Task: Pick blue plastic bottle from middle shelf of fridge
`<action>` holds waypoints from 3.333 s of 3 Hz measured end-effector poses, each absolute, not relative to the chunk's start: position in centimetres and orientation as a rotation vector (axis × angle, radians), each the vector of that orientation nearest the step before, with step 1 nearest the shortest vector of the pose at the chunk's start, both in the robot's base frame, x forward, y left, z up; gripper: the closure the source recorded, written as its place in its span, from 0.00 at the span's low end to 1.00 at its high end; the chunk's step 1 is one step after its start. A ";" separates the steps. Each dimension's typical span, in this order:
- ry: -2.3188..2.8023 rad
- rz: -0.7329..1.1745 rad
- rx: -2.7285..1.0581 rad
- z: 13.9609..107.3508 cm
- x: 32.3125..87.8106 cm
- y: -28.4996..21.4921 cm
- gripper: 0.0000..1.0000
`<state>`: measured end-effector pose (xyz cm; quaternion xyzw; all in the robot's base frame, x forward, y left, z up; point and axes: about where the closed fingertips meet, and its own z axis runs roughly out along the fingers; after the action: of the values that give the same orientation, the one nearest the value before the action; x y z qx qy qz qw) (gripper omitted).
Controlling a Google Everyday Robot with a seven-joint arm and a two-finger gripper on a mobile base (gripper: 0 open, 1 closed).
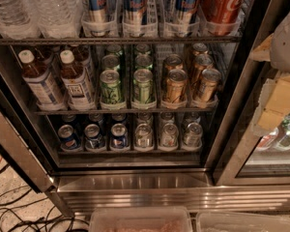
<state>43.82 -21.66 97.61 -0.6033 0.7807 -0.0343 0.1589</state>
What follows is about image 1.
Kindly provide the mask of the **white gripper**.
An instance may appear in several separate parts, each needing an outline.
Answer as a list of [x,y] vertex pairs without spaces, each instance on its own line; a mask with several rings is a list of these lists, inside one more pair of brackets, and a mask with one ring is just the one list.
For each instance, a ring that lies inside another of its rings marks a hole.
[[263,136],[272,132],[290,113],[290,12],[279,23],[274,35],[269,35],[254,48],[249,58],[257,62],[271,61],[273,68],[283,71],[278,78],[266,80],[252,117],[251,131]]

